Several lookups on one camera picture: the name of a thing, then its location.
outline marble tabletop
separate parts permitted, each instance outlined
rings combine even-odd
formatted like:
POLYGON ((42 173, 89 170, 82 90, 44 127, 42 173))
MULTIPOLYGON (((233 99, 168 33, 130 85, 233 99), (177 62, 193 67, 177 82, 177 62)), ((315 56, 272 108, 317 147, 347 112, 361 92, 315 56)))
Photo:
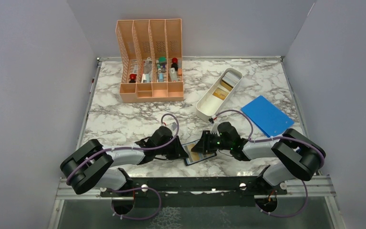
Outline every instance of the marble tabletop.
MULTIPOLYGON (((97 138, 103 145, 130 145, 151 136, 160 126, 160 118, 164 113, 173 113, 178 118, 182 144, 199 139, 202 131, 209 130, 211 126, 195 115, 195 105, 227 68, 240 71, 244 78, 225 109, 239 110, 263 95, 292 118, 295 121, 292 128, 302 133, 297 110, 279 61, 183 61, 184 101, 137 104, 124 104, 119 95, 122 63, 106 61, 100 69, 82 143, 97 138)), ((169 120, 173 119, 166 117, 164 121, 169 120)), ((241 115, 225 113, 219 120, 231 122, 242 137, 249 135, 250 126, 241 115)), ((263 137, 263 133, 255 127, 253 139, 263 137)), ((140 166, 120 167, 131 177, 257 176, 264 167, 277 161, 277 158, 258 158, 243 162, 218 153, 216 157, 190 166, 186 166, 183 160, 154 160, 140 166)))

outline gray wall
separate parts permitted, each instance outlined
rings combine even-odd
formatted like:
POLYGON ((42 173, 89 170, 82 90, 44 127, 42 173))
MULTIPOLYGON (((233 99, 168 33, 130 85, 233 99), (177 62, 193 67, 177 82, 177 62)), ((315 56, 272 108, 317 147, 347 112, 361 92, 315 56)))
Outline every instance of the gray wall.
POLYGON ((47 227, 94 69, 65 0, 0 0, 0 229, 47 227))
POLYGON ((366 228, 366 1, 318 0, 285 57, 348 228, 366 228))
POLYGON ((182 18, 183 55, 288 52, 315 0, 67 0, 96 55, 120 56, 117 20, 182 18))

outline orange plastic organizer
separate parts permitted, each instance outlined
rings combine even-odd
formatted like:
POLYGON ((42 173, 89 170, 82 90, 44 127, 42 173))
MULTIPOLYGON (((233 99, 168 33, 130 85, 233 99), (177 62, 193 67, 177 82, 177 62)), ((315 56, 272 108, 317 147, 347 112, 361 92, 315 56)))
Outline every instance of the orange plastic organizer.
POLYGON ((169 75, 172 58, 182 63, 182 19, 121 20, 117 21, 116 35, 123 65, 120 96, 124 103, 183 100, 183 74, 176 82, 169 75), (163 56, 167 61, 166 73, 163 82, 157 82, 155 60, 163 56), (152 59, 152 82, 141 83, 143 61, 148 57, 152 59), (136 83, 129 83, 136 65, 136 83))

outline blue board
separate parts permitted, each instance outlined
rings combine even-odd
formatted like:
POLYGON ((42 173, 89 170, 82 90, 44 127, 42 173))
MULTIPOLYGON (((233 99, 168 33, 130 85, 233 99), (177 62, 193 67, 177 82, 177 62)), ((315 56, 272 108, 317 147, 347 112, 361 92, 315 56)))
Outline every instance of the blue board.
POLYGON ((290 117, 263 96, 255 98, 241 110, 267 137, 280 135, 294 124, 290 117))

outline white plastic container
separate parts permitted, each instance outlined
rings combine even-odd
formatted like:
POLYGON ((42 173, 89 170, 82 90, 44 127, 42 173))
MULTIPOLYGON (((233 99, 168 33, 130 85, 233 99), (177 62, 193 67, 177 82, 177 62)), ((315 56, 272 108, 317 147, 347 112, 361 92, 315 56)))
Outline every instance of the white plastic container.
POLYGON ((235 93, 236 89, 239 87, 242 78, 243 76, 239 71, 233 68, 226 69, 225 72, 220 77, 218 77, 217 81, 211 86, 211 88, 208 89, 208 91, 204 94, 204 96, 197 102, 196 115, 202 120, 208 122, 208 119, 210 119, 217 112, 221 111, 223 106, 229 101, 231 96, 235 93), (221 80, 225 75, 225 73, 227 72, 231 72, 234 75, 240 77, 240 80, 232 88, 227 97, 224 100, 222 100, 220 98, 215 97, 213 93, 217 89, 217 87, 220 88, 222 87, 221 80))

